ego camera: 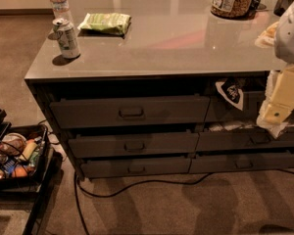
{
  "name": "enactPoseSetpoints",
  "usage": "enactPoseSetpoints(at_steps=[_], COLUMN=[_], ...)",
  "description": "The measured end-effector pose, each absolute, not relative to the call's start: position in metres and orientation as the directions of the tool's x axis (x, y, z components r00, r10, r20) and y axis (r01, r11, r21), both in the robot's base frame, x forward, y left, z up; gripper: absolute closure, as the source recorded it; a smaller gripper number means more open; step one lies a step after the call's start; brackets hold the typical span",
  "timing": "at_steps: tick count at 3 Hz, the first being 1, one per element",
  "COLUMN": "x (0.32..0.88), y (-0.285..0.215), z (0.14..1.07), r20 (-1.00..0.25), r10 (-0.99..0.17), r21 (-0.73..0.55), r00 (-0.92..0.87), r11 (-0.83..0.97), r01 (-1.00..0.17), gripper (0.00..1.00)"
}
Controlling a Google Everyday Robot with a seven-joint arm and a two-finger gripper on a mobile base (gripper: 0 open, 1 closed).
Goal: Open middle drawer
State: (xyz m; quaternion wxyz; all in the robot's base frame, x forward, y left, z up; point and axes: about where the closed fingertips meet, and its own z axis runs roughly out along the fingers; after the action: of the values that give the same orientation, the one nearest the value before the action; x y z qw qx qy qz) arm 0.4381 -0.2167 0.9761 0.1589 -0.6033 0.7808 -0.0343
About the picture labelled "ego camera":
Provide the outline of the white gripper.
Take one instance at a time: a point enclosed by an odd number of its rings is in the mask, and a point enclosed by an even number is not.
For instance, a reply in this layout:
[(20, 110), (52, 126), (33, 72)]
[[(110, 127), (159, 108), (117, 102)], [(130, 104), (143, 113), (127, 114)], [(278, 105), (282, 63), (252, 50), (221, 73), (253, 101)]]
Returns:
[(265, 96), (256, 124), (277, 138), (294, 111), (294, 64), (269, 73)]

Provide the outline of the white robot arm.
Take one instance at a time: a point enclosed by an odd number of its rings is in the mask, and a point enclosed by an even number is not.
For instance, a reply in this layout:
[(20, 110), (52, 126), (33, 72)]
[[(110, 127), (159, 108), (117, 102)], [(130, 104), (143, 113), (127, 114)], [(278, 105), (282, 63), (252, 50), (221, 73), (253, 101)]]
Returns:
[(281, 71), (272, 70), (269, 73), (266, 99), (261, 105), (256, 124), (277, 138), (294, 111), (294, 1), (274, 26), (274, 53), (287, 66)]

